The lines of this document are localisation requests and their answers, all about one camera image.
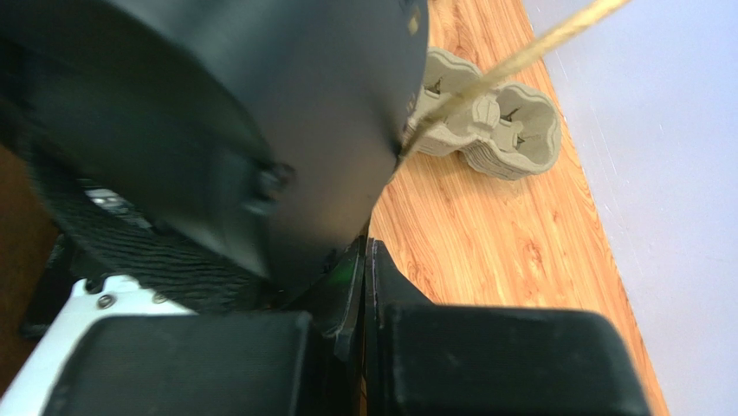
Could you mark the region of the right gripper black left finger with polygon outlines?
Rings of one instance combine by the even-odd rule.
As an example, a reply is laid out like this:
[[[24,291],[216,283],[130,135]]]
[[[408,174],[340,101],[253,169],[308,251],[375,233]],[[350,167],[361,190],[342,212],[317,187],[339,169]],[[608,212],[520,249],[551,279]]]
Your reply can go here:
[[[116,316],[74,347],[46,415],[356,415],[362,269],[356,239],[282,309]]]

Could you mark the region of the brown paper bag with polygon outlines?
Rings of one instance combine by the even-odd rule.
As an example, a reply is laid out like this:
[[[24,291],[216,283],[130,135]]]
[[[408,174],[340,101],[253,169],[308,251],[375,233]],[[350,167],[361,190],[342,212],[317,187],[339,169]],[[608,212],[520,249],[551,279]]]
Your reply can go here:
[[[422,135],[621,7],[596,1],[415,127],[424,1],[4,1],[11,145],[122,315],[304,294]]]

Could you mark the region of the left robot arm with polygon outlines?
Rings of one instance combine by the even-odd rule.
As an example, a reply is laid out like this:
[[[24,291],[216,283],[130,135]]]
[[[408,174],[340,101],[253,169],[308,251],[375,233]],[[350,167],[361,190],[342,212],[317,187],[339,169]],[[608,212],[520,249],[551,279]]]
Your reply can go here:
[[[79,278],[4,415],[356,415],[425,1],[4,1],[1,96]]]

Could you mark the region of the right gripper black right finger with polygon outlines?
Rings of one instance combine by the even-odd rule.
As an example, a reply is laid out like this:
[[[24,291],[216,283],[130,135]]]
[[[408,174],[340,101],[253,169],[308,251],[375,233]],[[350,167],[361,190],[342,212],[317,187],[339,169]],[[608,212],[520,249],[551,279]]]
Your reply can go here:
[[[367,245],[371,415],[648,415],[626,345],[585,310],[435,304]]]

